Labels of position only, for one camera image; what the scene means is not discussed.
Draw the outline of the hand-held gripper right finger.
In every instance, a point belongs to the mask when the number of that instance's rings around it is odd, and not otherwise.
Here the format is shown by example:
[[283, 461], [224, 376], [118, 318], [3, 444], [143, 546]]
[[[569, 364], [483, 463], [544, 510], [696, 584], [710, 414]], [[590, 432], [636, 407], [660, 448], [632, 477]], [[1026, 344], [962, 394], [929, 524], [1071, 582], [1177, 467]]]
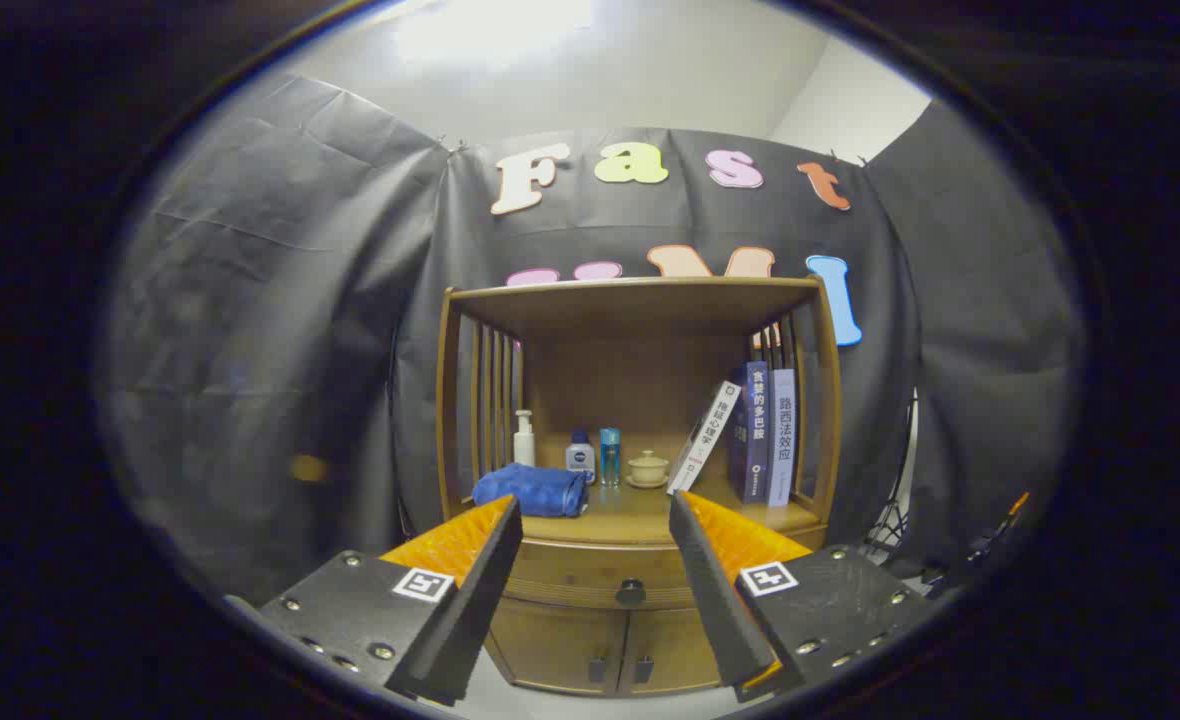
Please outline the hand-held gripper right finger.
[[811, 550], [691, 492], [673, 495], [669, 534], [719, 679], [741, 701], [859, 673], [932, 609], [854, 546]]

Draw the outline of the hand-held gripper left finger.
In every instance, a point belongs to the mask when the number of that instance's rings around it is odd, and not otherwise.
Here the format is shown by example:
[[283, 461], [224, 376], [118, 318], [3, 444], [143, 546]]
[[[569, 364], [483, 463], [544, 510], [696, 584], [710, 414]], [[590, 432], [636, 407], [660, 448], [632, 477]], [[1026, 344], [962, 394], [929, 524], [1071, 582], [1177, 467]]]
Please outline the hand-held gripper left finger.
[[255, 611], [314, 673], [369, 696], [465, 698], [522, 543], [507, 495], [384, 555], [347, 550]]

